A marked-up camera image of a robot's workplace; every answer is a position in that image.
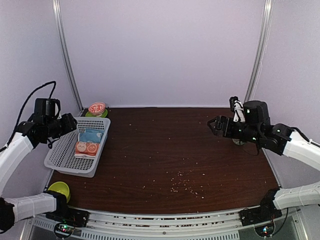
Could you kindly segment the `white plastic basket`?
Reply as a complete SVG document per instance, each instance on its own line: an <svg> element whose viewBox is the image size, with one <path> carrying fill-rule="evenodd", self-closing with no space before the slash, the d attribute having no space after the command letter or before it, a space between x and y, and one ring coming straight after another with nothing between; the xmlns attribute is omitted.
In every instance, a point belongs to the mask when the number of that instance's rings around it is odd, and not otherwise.
<svg viewBox="0 0 320 240"><path fill-rule="evenodd" d="M108 137L111 121L101 117L76 117L76 130L53 143L44 165L62 174L92 178Z"/></svg>

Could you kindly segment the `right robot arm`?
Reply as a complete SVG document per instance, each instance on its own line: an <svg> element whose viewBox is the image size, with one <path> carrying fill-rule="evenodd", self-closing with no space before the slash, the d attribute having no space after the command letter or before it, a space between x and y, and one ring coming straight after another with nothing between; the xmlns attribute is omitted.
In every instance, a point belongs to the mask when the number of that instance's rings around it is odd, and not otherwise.
<svg viewBox="0 0 320 240"><path fill-rule="evenodd" d="M283 123L271 124L268 105L264 101L240 102L236 96L229 99L233 117L218 115L207 122L215 136L253 143L258 150L266 149L296 159L316 170L320 168L320 145L308 138L299 128ZM268 220L276 210L318 205L320 184L315 182L294 188L270 190L256 210L259 220Z"/></svg>

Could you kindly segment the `beige bunny print towel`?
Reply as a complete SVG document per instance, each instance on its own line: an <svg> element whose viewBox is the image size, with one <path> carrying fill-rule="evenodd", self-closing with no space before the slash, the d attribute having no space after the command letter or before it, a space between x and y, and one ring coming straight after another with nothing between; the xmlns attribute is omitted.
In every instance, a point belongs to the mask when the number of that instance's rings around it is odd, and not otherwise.
<svg viewBox="0 0 320 240"><path fill-rule="evenodd" d="M75 144L75 154L76 158L88 158L94 159L98 153L100 144L90 143L90 142L80 142Z"/></svg>

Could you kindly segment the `blue polka dot towel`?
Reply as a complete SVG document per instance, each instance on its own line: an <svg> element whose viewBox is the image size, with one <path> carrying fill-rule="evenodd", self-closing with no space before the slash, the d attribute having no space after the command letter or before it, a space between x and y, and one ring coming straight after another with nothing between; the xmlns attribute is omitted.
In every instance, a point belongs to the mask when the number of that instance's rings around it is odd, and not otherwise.
<svg viewBox="0 0 320 240"><path fill-rule="evenodd" d="M87 128L78 134L79 142L100 144L104 135L103 130Z"/></svg>

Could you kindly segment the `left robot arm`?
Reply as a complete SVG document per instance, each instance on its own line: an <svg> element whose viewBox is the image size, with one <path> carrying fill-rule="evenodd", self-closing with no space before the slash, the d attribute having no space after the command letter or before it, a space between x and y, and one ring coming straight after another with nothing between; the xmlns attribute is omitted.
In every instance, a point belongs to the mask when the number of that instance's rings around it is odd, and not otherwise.
<svg viewBox="0 0 320 240"><path fill-rule="evenodd" d="M39 144L49 148L60 137L76 130L77 121L70 113L61 114L61 104L55 98L37 98L34 113L27 121L19 122L8 143L0 150L0 189L24 160ZM5 233L15 223L38 214L53 213L61 222L72 218L67 197L47 190L31 196L0 199L0 232Z"/></svg>

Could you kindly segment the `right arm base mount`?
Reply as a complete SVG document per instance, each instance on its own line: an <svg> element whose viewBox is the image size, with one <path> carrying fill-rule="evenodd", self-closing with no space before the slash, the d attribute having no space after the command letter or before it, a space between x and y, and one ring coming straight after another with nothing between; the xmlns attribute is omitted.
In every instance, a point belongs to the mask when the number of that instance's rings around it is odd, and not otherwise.
<svg viewBox="0 0 320 240"><path fill-rule="evenodd" d="M276 218L280 218L282 215L281 210L270 210L261 206L245 208L239 212L240 221L243 227L270 222Z"/></svg>

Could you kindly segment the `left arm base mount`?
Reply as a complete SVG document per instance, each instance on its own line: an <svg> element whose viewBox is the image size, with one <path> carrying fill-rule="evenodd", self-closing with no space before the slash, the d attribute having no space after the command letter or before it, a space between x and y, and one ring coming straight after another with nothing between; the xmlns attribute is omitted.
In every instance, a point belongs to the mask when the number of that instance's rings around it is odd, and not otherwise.
<svg viewBox="0 0 320 240"><path fill-rule="evenodd" d="M90 213L85 210L69 208L67 212L62 215L57 212L48 212L45 214L47 219L54 220L59 223L64 223L72 227L86 227L89 220Z"/></svg>

